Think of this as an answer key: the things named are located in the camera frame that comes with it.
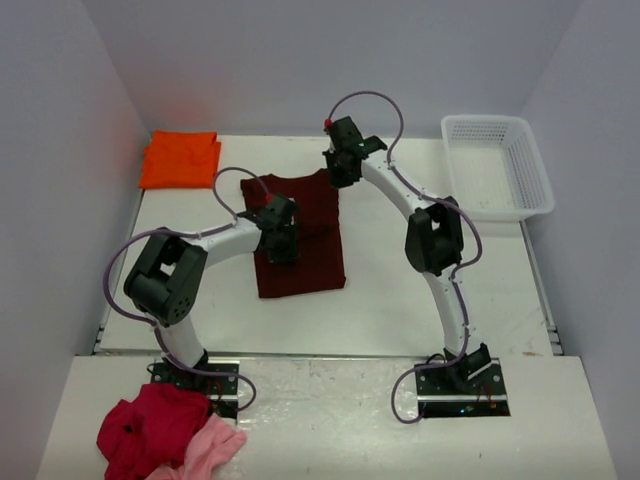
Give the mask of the dark red t-shirt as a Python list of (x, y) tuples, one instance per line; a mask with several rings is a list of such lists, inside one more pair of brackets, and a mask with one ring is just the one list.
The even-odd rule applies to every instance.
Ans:
[(273, 174), (240, 182), (247, 210), (266, 204), (268, 194), (282, 194), (298, 206), (298, 259), (292, 265), (268, 262), (264, 252), (254, 253), (258, 296), (275, 299), (294, 295), (341, 289), (345, 286), (342, 243), (339, 224), (339, 195), (330, 186), (328, 172), (282, 178)]

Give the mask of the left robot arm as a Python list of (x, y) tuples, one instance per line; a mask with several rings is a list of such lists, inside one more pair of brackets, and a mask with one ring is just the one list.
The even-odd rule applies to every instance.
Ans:
[(197, 366), (207, 352), (190, 318), (205, 270), (254, 252), (264, 252), (272, 264), (294, 264), (297, 210), (294, 200), (273, 194), (259, 210), (241, 212), (232, 223), (210, 231), (159, 229), (150, 235), (123, 290), (153, 326), (170, 363), (190, 373), (205, 373)]

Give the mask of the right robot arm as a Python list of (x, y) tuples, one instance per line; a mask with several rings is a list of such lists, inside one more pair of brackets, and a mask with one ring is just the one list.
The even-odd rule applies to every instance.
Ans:
[(376, 158), (390, 148), (377, 136), (365, 138), (347, 116), (327, 119), (329, 149), (323, 153), (330, 184), (346, 188), (360, 180), (375, 186), (407, 221), (405, 256), (426, 280), (444, 333), (445, 375), (467, 382), (490, 363), (488, 348), (470, 326), (459, 272), (463, 268), (462, 221), (452, 197), (436, 198), (418, 189), (389, 159)]

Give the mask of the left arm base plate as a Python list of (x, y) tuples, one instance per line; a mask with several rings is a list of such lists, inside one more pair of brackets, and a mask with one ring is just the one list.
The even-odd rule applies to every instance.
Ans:
[(168, 383), (177, 388), (199, 392), (211, 401), (210, 412), (225, 419), (238, 418), (238, 363), (200, 363), (197, 369), (209, 375), (181, 370), (167, 360), (157, 360), (146, 367), (152, 383)]

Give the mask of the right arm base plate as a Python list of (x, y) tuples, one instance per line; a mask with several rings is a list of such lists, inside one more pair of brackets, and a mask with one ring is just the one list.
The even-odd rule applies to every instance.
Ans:
[(508, 417), (511, 415), (506, 385), (497, 359), (468, 380), (447, 376), (451, 368), (415, 373), (420, 419)]

